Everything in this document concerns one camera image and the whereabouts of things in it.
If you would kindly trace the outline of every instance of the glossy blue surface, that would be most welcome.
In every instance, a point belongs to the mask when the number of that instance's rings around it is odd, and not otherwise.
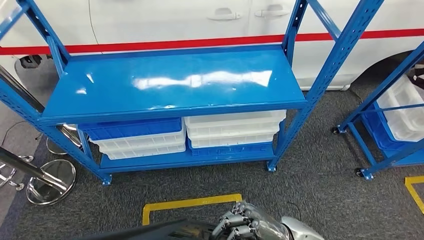
[[[269,143],[269,147],[266,148],[266,151],[248,153],[245,155],[238,154],[237,157],[233,157],[232,155],[192,156],[192,152],[187,146],[184,152],[115,160],[110,160],[106,154],[103,154],[99,171],[105,173],[120,173],[154,169],[265,161],[270,160],[273,157],[274,153],[271,142]]]
[[[306,103],[280,45],[77,56],[64,71],[43,118],[157,118],[186,115],[182,110],[204,110],[201,115]]]

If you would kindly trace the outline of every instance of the yellow floor tape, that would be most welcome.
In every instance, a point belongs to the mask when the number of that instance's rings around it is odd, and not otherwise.
[[[424,214],[423,200],[421,200],[420,196],[418,195],[417,191],[415,191],[415,188],[412,186],[412,184],[424,184],[424,176],[408,176],[408,177],[405,177],[406,188],[408,189],[409,193],[411,194],[413,200],[418,205],[422,214]]]
[[[167,210],[167,209],[179,209],[179,208],[188,208],[209,204],[222,204],[229,202],[240,202],[242,200],[242,195],[239,193],[221,195],[221,196],[209,196],[202,198],[194,198],[180,201],[165,201],[158,203],[149,203],[146,204],[143,208],[142,224],[150,224],[150,212],[157,210]]]

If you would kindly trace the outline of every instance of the caster wheel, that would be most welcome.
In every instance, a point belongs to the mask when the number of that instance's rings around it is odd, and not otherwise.
[[[339,128],[338,127],[333,127],[332,129],[331,129],[331,131],[332,131],[332,134],[339,134],[340,133],[340,130],[339,130]]]
[[[362,173],[361,168],[359,168],[359,167],[355,168],[355,174],[356,174],[356,176],[358,176],[360,178],[364,177],[364,174]]]

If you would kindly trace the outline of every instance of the shelf foot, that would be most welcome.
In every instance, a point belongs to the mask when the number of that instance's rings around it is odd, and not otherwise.
[[[331,128],[331,132],[333,134],[335,134],[335,135],[345,134],[346,133],[346,129],[342,129],[342,128],[340,128],[340,125],[337,125],[337,126]]]
[[[277,171],[276,166],[269,165],[269,163],[267,163],[266,166],[268,168],[268,172],[273,173],[273,172]]]
[[[371,173],[369,173],[367,171],[367,169],[356,168],[355,169],[355,174],[356,174],[356,176],[358,176],[360,178],[364,178],[365,180],[369,180],[370,181],[370,180],[373,180],[374,179],[374,176]]]
[[[112,183],[112,174],[109,174],[109,177],[107,179],[104,179],[101,183],[103,186],[110,186]]]

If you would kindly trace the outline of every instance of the white plastic crate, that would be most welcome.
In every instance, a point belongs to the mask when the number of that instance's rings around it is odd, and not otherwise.
[[[255,111],[184,117],[190,140],[278,132],[286,110]]]
[[[198,148],[210,148],[210,147],[221,147],[221,146],[232,146],[241,144],[257,144],[272,142],[274,134],[278,132],[279,128],[275,128],[271,131],[266,130],[263,132],[250,131],[245,134],[221,134],[220,137],[190,137],[191,147],[194,149]]]
[[[403,75],[377,100],[380,108],[424,103],[424,90]],[[424,138],[424,107],[384,111],[393,137],[398,141],[416,142]]]
[[[182,123],[178,132],[91,141],[111,160],[179,153],[186,150],[186,126]]]
[[[155,148],[144,148],[144,149],[122,149],[120,151],[105,151],[110,160],[118,160],[118,159],[129,159],[136,157],[145,157],[145,156],[153,156],[160,154],[173,154],[180,153],[186,150],[186,142],[184,141],[182,144],[173,145],[173,146],[162,146]]]

